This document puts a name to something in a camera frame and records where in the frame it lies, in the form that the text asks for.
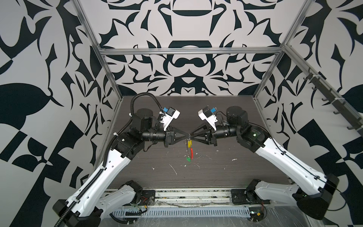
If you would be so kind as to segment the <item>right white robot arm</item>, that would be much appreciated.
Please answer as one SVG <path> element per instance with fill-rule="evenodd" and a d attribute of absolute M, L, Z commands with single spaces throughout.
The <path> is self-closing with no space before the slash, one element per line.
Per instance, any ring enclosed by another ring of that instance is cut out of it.
<path fill-rule="evenodd" d="M 191 132 L 191 140 L 217 146 L 218 139 L 235 137 L 242 147 L 269 161 L 294 182 L 287 185 L 255 180 L 249 185 L 254 195 L 261 200 L 294 203 L 307 216 L 324 219 L 338 191 L 339 179 L 313 169 L 291 154 L 265 128 L 250 123 L 247 112 L 241 107 L 229 107 L 226 113 L 226 122 L 217 125 L 215 108 L 199 110 L 198 116 L 204 124 Z"/>

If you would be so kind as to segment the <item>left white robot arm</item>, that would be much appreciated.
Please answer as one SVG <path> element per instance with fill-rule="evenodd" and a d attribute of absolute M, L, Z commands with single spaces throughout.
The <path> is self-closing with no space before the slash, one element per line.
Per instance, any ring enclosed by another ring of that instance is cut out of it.
<path fill-rule="evenodd" d="M 90 178 L 67 200 L 58 200 L 53 210 L 59 216 L 57 227 L 97 227 L 120 206 L 140 203 L 143 188 L 128 181 L 117 191 L 104 196 L 119 173 L 137 156 L 146 152 L 145 143 L 174 145 L 189 134 L 170 126 L 180 112 L 163 108 L 151 93 L 135 95 L 130 102 L 130 118 L 109 141 L 103 160 Z"/>

